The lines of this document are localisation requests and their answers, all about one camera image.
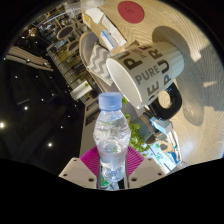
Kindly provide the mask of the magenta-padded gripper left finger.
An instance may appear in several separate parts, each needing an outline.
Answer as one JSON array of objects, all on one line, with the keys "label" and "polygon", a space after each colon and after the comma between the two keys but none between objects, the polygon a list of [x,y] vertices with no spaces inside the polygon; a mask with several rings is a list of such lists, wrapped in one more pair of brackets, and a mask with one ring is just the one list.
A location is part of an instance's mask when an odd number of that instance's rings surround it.
[{"label": "magenta-padded gripper left finger", "polygon": [[59,176],[78,186],[96,189],[100,172],[97,147],[94,146],[80,158],[73,157]]}]

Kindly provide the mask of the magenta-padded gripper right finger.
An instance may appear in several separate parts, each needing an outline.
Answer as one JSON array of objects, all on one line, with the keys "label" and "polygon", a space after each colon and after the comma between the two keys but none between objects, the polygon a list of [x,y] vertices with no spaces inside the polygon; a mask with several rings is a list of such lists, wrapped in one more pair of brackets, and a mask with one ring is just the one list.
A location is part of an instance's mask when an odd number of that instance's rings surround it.
[{"label": "magenta-padded gripper right finger", "polygon": [[164,172],[153,158],[145,158],[132,147],[128,147],[124,178],[126,189],[146,186],[164,176]]}]

